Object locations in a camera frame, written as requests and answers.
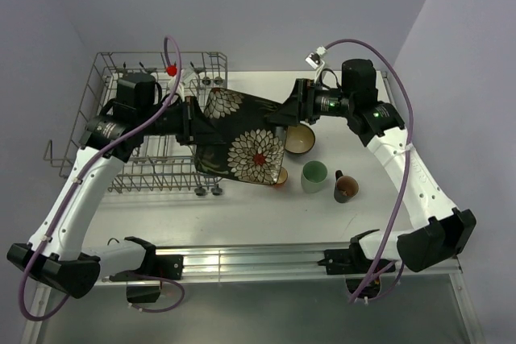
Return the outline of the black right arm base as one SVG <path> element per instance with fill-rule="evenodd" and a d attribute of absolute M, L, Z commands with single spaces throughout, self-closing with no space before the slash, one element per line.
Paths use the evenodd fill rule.
<path fill-rule="evenodd" d="M 372 264 L 367 259 L 359 244 L 352 244 L 343 249 L 327 249 L 323 259 L 317 264 L 325 267 L 329 276 L 366 274 Z"/>

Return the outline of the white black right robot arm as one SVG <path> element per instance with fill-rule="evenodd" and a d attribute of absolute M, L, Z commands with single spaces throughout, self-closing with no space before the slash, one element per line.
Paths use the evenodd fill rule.
<path fill-rule="evenodd" d="M 389 222 L 384 230 L 355 236 L 348 254 L 351 266 L 367 271 L 383 259 L 419 272 L 459 255 L 476 226 L 472 211 L 459 209 L 443 192 L 411 145 L 408 125 L 392 104 L 379 100 L 372 62 L 346 60 L 341 70 L 336 89 L 324 89 L 320 80 L 297 79 L 269 122 L 294 126 L 322 116 L 345 118 L 402 195 L 410 230 L 394 232 Z"/>

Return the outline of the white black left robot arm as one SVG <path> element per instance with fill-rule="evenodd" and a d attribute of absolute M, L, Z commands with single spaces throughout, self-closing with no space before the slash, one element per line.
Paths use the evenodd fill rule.
<path fill-rule="evenodd" d="M 32 278 L 66 296 L 85 296 L 102 277 L 129 271 L 147 279 L 157 269 L 156 246 L 137 237 L 87 250 L 85 234 L 114 178 L 145 137 L 173 135 L 181 145 L 223 143 L 195 97 L 161 97 L 156 78 L 129 73 L 117 81 L 116 96 L 88 121 L 76 159 L 44 223 L 27 243 L 15 243 L 7 258 Z"/>

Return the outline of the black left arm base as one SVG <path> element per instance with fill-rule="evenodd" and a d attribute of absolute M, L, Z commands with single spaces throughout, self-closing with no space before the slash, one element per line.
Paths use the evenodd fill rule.
<path fill-rule="evenodd" d="M 184 267 L 183 255 L 158 255 L 150 268 L 144 271 L 125 271 L 110 276 L 112 282 L 136 281 L 144 276 L 162 278 L 167 280 L 180 280 Z"/>

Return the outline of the dark brown mug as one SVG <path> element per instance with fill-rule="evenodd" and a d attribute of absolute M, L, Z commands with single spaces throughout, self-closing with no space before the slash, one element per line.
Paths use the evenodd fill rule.
<path fill-rule="evenodd" d="M 334 199 L 338 203 L 350 201 L 360 190 L 358 182 L 351 176 L 344 175 L 341 170 L 335 172 Z"/>

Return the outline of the aluminium mounting rail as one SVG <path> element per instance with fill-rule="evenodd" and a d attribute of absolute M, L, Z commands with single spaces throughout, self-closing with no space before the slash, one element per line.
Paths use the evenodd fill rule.
<path fill-rule="evenodd" d="M 144 241 L 114 242 L 84 250 L 76 259 L 49 258 L 39 264 L 40 282 L 78 299 L 101 282 L 125 271 L 144 271 L 158 255 L 183 255 L 185 283 L 316 280 L 329 276 L 317 262 L 327 249 L 349 243 L 251 245 L 238 247 L 155 247 Z M 360 279 L 365 274 L 334 275 Z M 144 276 L 124 283 L 158 281 Z"/>

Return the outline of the small red orange cup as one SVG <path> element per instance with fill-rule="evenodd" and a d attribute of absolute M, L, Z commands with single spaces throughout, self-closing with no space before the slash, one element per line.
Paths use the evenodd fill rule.
<path fill-rule="evenodd" d="M 279 172 L 276 184 L 273 187 L 275 189 L 282 187 L 285 184 L 285 182 L 288 180 L 288 178 L 289 178 L 288 171 L 284 167 L 282 167 Z"/>

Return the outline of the black floral square plate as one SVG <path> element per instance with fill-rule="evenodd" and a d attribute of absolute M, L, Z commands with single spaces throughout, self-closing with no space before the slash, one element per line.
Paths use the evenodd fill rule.
<path fill-rule="evenodd" d="M 285 155 L 286 131 L 268 122 L 277 102 L 214 88 L 204 115 L 222 136 L 221 145 L 197 145 L 196 169 L 204 174 L 250 184 L 275 185 Z"/>

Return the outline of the pale green cup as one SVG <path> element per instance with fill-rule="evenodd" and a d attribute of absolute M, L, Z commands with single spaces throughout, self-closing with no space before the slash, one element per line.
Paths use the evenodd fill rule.
<path fill-rule="evenodd" d="M 324 163 L 311 160 L 302 169 L 301 185 L 305 193 L 317 193 L 323 189 L 327 178 L 327 167 Z"/>

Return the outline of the dark bowl tan inside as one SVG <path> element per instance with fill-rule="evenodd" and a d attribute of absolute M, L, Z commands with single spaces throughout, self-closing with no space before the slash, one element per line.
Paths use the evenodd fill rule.
<path fill-rule="evenodd" d="M 292 155 L 305 155 L 315 145 L 314 132 L 304 124 L 289 126 L 286 131 L 285 151 Z"/>

